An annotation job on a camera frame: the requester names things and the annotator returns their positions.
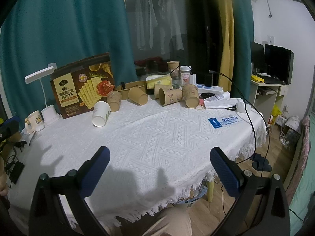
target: wall outlet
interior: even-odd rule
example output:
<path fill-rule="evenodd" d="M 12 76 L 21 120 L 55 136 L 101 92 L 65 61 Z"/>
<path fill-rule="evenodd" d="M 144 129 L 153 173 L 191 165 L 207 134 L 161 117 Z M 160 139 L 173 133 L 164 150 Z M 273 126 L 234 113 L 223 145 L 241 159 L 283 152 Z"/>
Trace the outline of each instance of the wall outlet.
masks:
<path fill-rule="evenodd" d="M 267 41 L 268 41 L 268 44 L 271 44 L 271 45 L 274 45 L 275 44 L 275 39 L 273 36 L 271 35 L 268 35 L 267 36 Z"/>

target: white desk lamp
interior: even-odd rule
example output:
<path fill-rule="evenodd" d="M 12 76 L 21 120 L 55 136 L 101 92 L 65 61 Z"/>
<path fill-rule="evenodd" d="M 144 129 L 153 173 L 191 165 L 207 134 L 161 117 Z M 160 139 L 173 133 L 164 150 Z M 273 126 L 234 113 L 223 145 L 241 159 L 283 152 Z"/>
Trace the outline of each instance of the white desk lamp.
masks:
<path fill-rule="evenodd" d="M 60 115 L 57 114 L 57 112 L 54 108 L 54 105 L 47 106 L 46 95 L 45 95 L 43 83 L 41 80 L 42 77 L 45 77 L 47 75 L 51 75 L 54 72 L 54 70 L 55 70 L 54 66 L 50 66 L 50 67 L 47 67 L 45 69 L 42 69 L 40 71 L 37 71 L 37 72 L 32 73 L 31 75 L 28 75 L 25 77 L 25 83 L 26 84 L 29 84 L 29 83 L 36 81 L 36 80 L 40 81 L 40 84 L 41 84 L 42 90 L 43 90 L 43 94 L 44 94 L 45 105 L 46 105 L 46 108 L 44 108 L 42 110 L 42 115 L 43 115 L 44 122 L 47 125 L 52 124 L 53 122 L 55 122 L 56 120 L 58 120 L 60 118 Z"/>

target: plastic bag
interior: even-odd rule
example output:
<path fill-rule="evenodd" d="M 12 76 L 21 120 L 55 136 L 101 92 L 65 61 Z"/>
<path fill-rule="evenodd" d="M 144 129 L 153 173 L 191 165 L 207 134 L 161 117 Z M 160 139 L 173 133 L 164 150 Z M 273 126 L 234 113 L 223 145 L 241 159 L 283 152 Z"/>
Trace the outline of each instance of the plastic bag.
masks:
<path fill-rule="evenodd" d="M 281 110 L 279 109 L 279 107 L 278 107 L 276 104 L 274 104 L 273 109 L 272 109 L 272 111 L 271 111 L 271 115 L 273 116 L 273 118 L 272 118 L 271 122 L 268 123 L 268 124 L 274 125 L 274 124 L 275 124 L 275 121 L 276 121 L 276 119 L 277 119 L 277 116 L 278 116 L 278 115 L 281 115 L 281 114 L 282 114 L 282 112 L 281 112 Z"/>
<path fill-rule="evenodd" d="M 154 84 L 172 85 L 172 78 L 170 74 L 152 75 L 147 77 L 145 81 L 147 89 L 154 89 Z"/>

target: white mug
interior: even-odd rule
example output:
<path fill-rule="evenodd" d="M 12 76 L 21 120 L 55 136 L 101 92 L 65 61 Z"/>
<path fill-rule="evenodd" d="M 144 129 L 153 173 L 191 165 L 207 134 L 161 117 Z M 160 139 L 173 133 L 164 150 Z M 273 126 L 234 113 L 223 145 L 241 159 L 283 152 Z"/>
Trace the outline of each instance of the white mug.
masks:
<path fill-rule="evenodd" d="M 32 133 L 34 131 L 41 131 L 45 127 L 42 116 L 39 111 L 32 112 L 25 119 L 25 128 L 27 133 Z"/>

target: cartoon print on mug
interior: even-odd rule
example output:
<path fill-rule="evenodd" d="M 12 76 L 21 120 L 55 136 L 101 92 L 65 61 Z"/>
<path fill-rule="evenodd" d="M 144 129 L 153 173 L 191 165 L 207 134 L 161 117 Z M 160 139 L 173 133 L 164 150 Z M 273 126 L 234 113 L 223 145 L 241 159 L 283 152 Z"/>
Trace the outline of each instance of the cartoon print on mug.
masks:
<path fill-rule="evenodd" d="M 38 117 L 35 119 L 35 121 L 36 121 L 36 124 L 39 124 L 39 123 L 42 121 L 42 118 L 41 118 L 40 116 L 38 116 Z"/>

